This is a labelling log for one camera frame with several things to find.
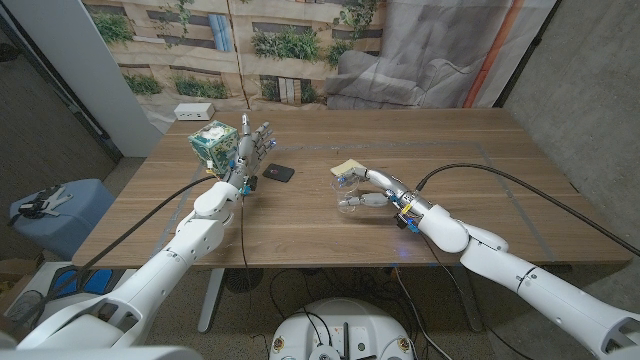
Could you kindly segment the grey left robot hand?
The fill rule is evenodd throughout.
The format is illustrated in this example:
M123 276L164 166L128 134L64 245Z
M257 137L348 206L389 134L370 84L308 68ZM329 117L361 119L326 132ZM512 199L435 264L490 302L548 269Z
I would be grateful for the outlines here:
M259 173L262 160L275 146L275 139L270 138L272 133L269 122L252 131L248 115L242 115L242 137L234 158L235 165L225 178L227 183L244 190L249 179Z

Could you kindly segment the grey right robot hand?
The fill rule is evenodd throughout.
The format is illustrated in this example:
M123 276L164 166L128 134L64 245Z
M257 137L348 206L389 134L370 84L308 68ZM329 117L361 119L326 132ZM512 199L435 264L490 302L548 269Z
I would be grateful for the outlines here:
M337 206L341 212L352 212L359 205L383 207L391 203L399 210L396 214L399 227L409 227L414 233L420 232L420 219L431 206L394 176L349 162L332 168L331 173L334 175L331 187L336 192ZM366 181L381 192L359 194L359 184Z

